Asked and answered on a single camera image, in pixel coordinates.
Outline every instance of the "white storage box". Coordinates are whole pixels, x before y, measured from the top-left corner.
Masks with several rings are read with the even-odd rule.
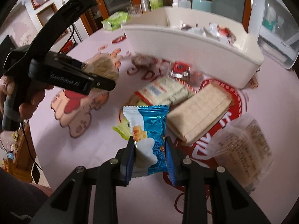
[[[229,46],[182,31],[181,21],[193,27],[208,27],[210,22],[229,27],[237,40]],[[263,62],[254,35],[241,23],[212,13],[163,7],[132,18],[122,29],[136,53],[193,64],[236,88],[243,88]]]

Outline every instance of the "dark clothing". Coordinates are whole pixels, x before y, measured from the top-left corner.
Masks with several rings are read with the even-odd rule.
[[[27,224],[48,196],[0,168],[0,223]]]

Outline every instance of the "blue snack packet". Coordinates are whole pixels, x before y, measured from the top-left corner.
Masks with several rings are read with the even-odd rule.
[[[168,111],[168,105],[123,107],[135,141],[136,158],[132,177],[167,171],[161,147],[165,145]]]

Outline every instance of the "human hand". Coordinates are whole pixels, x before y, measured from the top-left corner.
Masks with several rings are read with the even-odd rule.
[[[51,90],[54,86],[46,85],[45,89]],[[3,106],[6,96],[10,96],[15,89],[15,83],[12,78],[7,76],[2,76],[0,78],[0,110],[3,114]],[[22,119],[30,119],[37,109],[38,104],[43,101],[45,96],[45,91],[39,91],[35,93],[31,99],[30,103],[22,103],[19,107],[19,112]]]

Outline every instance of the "black cable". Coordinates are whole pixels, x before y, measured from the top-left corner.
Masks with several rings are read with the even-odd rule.
[[[23,135],[24,135],[24,137],[25,137],[25,140],[26,140],[26,143],[27,143],[27,146],[28,146],[28,152],[29,152],[29,155],[30,155],[32,161],[35,163],[35,165],[42,171],[42,168],[36,163],[36,161],[33,159],[32,155],[31,155],[31,152],[30,152],[30,149],[29,149],[28,140],[27,140],[27,136],[26,136],[26,134],[25,134],[25,129],[24,129],[23,121],[21,121],[21,127],[22,127]]]
[[[71,38],[73,37],[74,35],[74,32],[75,32],[75,28],[74,28],[74,25],[72,24],[72,27],[73,27],[73,32],[71,33],[71,36],[68,38],[68,40],[66,41],[66,43],[61,47],[60,51],[58,52],[58,54],[60,54],[60,52],[63,50],[63,48],[66,46],[66,44],[71,40]]]

